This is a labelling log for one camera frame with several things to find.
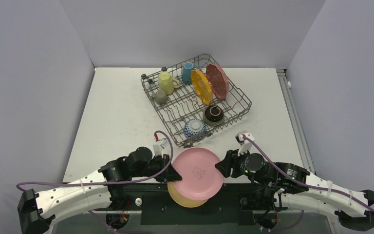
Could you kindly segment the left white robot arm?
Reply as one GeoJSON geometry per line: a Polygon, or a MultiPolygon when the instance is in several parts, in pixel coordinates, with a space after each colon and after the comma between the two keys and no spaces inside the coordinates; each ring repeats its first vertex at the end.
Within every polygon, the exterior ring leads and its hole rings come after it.
{"type": "Polygon", "coordinates": [[[149,148],[139,147],[61,187],[24,191],[18,204],[21,232],[43,234],[51,225],[86,211],[124,208],[129,202],[124,186],[135,183],[138,177],[143,181],[154,178],[160,183],[182,180],[169,155],[154,156],[149,148]]]}

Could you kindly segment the blue floral mug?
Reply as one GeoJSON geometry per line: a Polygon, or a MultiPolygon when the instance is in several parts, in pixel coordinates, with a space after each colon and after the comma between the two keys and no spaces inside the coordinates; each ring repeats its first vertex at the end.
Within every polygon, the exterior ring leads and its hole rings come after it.
{"type": "Polygon", "coordinates": [[[201,70],[200,67],[198,66],[194,66],[193,63],[191,62],[186,62],[184,65],[183,65],[183,68],[182,68],[182,82],[184,84],[192,84],[191,82],[191,71],[192,70],[201,70]]]}

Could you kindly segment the pale yellow mug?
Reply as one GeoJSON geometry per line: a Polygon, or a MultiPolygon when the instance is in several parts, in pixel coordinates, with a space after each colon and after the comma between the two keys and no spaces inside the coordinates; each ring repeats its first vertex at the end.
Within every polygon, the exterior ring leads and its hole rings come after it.
{"type": "Polygon", "coordinates": [[[181,86],[181,82],[175,79],[169,72],[163,71],[158,76],[158,85],[160,90],[170,95],[176,88],[181,86]]]}

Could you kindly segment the pale yellow bear plate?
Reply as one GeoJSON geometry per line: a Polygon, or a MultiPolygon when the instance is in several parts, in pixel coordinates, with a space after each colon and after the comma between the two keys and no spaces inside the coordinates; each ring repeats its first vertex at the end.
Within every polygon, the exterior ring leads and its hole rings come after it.
{"type": "Polygon", "coordinates": [[[168,192],[175,203],[185,208],[197,208],[204,205],[208,200],[192,200],[181,195],[175,188],[174,183],[168,183],[168,192]]]}

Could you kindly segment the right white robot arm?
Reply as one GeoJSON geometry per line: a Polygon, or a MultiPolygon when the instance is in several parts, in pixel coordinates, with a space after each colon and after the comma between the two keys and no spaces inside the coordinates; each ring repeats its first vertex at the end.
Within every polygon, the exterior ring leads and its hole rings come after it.
{"type": "Polygon", "coordinates": [[[254,223],[266,229],[277,221],[268,218],[270,211],[279,213],[290,209],[336,217],[341,226],[368,231],[374,228],[374,191],[353,191],[321,179],[300,166],[270,163],[261,154],[229,150],[225,158],[215,164],[225,177],[245,176],[250,184],[238,192],[241,211],[264,211],[255,215],[254,223]]]}

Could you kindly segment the small grey cup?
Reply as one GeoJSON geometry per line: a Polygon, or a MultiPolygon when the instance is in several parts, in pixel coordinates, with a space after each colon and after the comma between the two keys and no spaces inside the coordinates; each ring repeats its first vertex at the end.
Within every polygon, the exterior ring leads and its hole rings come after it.
{"type": "Polygon", "coordinates": [[[163,90],[158,90],[152,95],[152,98],[158,105],[166,104],[168,101],[168,96],[163,90]]]}

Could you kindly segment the red patterned bowl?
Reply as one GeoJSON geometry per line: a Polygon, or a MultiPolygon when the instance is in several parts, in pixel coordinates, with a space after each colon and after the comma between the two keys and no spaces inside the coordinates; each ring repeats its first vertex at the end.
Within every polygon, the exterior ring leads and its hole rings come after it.
{"type": "Polygon", "coordinates": [[[200,141],[205,137],[204,132],[207,127],[202,120],[192,119],[189,120],[184,126],[184,135],[187,138],[193,138],[193,140],[200,141]]]}

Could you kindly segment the grey wire dish rack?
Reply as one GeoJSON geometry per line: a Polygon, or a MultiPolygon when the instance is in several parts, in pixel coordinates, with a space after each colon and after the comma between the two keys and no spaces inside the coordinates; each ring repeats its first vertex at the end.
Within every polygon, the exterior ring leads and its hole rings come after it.
{"type": "Polygon", "coordinates": [[[207,125],[205,131],[199,133],[197,136],[186,136],[184,133],[186,123],[189,120],[202,119],[206,109],[206,105],[197,96],[193,85],[182,84],[169,95],[168,101],[165,104],[159,105],[153,99],[153,95],[159,90],[159,74],[167,71],[173,78],[180,80],[183,65],[184,62],[182,61],[171,66],[161,67],[153,73],[144,72],[141,75],[141,84],[175,145],[187,148],[242,120],[243,116],[250,111],[252,101],[230,80],[228,82],[229,90],[226,99],[221,100],[214,97],[211,101],[212,105],[219,106],[223,111],[224,121],[218,126],[207,125]]]}

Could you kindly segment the black patterned bowl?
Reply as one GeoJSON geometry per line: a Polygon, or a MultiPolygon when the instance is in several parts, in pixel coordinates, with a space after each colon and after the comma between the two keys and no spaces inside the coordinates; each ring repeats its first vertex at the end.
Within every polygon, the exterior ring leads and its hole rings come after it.
{"type": "Polygon", "coordinates": [[[221,125],[224,122],[224,111],[217,105],[210,105],[203,112],[203,121],[209,126],[221,125]]]}

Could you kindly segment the pink dotted plate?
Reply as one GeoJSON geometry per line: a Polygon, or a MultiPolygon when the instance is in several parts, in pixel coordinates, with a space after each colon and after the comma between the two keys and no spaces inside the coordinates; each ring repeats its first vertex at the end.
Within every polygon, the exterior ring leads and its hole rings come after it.
{"type": "Polygon", "coordinates": [[[213,94],[221,100],[226,99],[229,91],[228,76],[223,68],[211,63],[206,66],[206,77],[212,88],[213,94]]]}

